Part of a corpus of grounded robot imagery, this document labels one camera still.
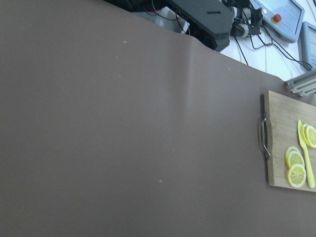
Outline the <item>aluminium frame post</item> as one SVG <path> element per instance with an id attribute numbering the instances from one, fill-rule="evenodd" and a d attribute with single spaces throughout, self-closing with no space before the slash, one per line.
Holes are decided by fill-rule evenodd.
<path id="1" fill-rule="evenodd" d="M 303 97 L 316 92 L 316 70 L 312 69 L 284 83 L 292 94 Z"/>

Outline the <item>blue teach pendant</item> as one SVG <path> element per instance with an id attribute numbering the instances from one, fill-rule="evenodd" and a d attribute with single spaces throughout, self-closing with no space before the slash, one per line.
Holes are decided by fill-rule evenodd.
<path id="1" fill-rule="evenodd" d="M 251 0 L 255 9 L 261 9 L 263 21 L 275 30 L 284 41 L 298 41 L 304 8 L 295 0 Z"/>
<path id="2" fill-rule="evenodd" d="M 308 63 L 311 68 L 316 67 L 316 27 L 304 21 L 299 37 L 300 58 Z"/>

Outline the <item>bamboo cutting board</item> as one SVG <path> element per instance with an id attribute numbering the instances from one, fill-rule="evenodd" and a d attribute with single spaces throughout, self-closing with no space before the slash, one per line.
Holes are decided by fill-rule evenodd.
<path id="1" fill-rule="evenodd" d="M 288 166 L 285 152 L 299 143 L 297 123 L 316 125 L 316 97 L 299 100 L 273 91 L 264 95 L 264 119 L 261 122 L 261 143 L 267 159 L 268 183 L 271 186 L 293 187 L 287 180 Z"/>

